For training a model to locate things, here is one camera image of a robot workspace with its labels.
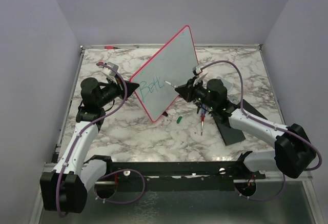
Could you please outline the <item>green whiteboard marker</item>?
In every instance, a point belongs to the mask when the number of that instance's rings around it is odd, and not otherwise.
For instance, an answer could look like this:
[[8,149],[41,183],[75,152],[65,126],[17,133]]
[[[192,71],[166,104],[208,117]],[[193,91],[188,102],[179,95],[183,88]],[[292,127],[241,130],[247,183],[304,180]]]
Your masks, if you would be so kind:
[[169,86],[173,87],[173,88],[176,88],[176,87],[177,87],[176,85],[170,83],[169,81],[166,81],[166,80],[165,80],[165,83],[168,84]]

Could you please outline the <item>green marker cap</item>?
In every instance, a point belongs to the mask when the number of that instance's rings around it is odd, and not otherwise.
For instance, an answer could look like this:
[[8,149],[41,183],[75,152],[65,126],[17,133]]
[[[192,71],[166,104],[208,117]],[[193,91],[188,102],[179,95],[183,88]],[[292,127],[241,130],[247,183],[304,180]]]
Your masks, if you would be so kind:
[[176,123],[179,124],[179,123],[181,122],[181,120],[182,120],[182,116],[180,116],[180,117],[177,119]]

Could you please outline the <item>pink framed whiteboard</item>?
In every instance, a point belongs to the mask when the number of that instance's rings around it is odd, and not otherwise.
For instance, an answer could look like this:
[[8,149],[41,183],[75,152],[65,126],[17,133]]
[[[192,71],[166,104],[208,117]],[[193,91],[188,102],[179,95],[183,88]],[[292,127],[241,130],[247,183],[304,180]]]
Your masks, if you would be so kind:
[[139,84],[135,94],[152,122],[178,97],[165,80],[184,85],[194,76],[197,65],[191,29],[185,25],[130,77],[130,82]]

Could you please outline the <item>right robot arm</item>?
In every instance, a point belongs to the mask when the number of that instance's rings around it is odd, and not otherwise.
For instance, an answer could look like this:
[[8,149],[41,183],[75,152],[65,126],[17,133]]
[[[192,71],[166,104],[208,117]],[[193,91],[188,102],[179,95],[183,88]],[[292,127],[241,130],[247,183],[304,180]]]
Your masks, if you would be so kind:
[[195,80],[192,78],[186,84],[175,87],[175,91],[186,102],[208,108],[217,125],[246,132],[273,148],[272,151],[251,152],[238,163],[235,172],[240,178],[248,178],[253,172],[261,170],[279,170],[290,178],[298,178],[315,159],[315,149],[301,126],[293,124],[288,127],[251,115],[242,104],[229,101],[227,89],[219,79],[209,80],[206,87]]

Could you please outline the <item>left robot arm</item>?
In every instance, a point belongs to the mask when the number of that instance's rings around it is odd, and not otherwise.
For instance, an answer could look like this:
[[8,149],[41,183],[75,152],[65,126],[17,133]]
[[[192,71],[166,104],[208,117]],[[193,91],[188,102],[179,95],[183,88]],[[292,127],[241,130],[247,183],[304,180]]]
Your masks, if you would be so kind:
[[81,213],[89,190],[98,179],[112,177],[112,159],[109,156],[92,156],[85,162],[89,147],[104,123],[104,106],[121,98],[126,101],[139,84],[117,77],[113,82],[101,83],[93,77],[81,84],[82,101],[76,115],[75,130],[71,141],[57,165],[40,178],[44,208],[56,211],[63,218],[69,213]]

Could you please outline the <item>blue transparent screwdriver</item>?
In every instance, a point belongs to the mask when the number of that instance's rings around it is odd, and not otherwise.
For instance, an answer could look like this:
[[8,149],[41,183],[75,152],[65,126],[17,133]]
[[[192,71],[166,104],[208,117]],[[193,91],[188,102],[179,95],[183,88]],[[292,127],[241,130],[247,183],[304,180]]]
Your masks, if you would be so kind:
[[204,119],[206,116],[206,106],[204,104],[202,104],[201,106],[201,130],[200,130],[200,135],[203,136],[203,126],[204,126]]

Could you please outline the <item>grey white router box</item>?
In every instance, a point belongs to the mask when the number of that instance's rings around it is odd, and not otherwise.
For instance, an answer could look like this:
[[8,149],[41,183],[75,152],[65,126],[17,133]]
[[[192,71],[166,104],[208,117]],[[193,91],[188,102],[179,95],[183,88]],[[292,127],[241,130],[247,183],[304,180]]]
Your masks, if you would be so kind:
[[227,89],[227,92],[229,93],[233,87],[233,83],[229,82],[228,80],[224,79],[223,77],[218,76],[217,79],[221,80],[224,87]]

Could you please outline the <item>silver open-end wrench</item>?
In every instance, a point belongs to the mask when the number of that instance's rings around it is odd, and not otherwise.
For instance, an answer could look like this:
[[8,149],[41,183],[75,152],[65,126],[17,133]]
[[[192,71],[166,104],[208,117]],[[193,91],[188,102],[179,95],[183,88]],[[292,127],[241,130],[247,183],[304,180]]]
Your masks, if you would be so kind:
[[239,99],[236,96],[229,96],[229,100],[230,102],[234,103],[234,104],[238,104],[239,103]]

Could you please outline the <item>black flat box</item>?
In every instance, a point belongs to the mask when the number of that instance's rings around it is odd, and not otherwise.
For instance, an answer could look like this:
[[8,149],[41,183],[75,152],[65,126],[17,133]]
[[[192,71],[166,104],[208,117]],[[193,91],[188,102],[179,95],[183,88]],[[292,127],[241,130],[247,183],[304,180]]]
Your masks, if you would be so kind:
[[228,121],[222,122],[219,118],[215,117],[214,121],[226,146],[245,140],[244,133],[241,130],[232,128]]

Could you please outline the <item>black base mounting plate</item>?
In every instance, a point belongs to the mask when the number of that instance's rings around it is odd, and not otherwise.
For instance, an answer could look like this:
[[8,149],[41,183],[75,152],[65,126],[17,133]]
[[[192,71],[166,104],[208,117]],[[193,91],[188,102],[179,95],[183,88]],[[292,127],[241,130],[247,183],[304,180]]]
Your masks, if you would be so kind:
[[235,183],[265,179],[241,161],[110,162],[97,177],[101,191],[233,191]]

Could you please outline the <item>red marker at wall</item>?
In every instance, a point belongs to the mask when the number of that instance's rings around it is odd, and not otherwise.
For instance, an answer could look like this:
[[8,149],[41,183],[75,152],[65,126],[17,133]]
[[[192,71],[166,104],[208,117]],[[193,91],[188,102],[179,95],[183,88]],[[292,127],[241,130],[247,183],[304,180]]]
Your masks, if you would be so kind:
[[120,49],[120,48],[115,46],[104,46],[104,49]]

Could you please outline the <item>black network switch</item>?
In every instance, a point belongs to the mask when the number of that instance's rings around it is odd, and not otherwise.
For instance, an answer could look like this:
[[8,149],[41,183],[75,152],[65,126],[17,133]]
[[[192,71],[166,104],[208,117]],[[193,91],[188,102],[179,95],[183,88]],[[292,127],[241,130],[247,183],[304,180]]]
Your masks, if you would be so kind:
[[251,104],[249,104],[245,99],[243,100],[243,109],[252,115],[258,116],[267,120],[267,118],[262,115],[258,110],[256,110]]

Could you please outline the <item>aluminium frame rail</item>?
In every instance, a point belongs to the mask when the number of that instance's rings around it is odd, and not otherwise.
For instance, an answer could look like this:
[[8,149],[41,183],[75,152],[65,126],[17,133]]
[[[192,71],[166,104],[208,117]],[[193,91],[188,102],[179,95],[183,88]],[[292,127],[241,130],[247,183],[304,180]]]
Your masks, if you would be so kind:
[[281,181],[283,180],[283,174],[287,181],[308,181],[312,180],[313,176],[310,171],[291,171],[282,172],[280,170],[260,170],[259,173],[267,180]]

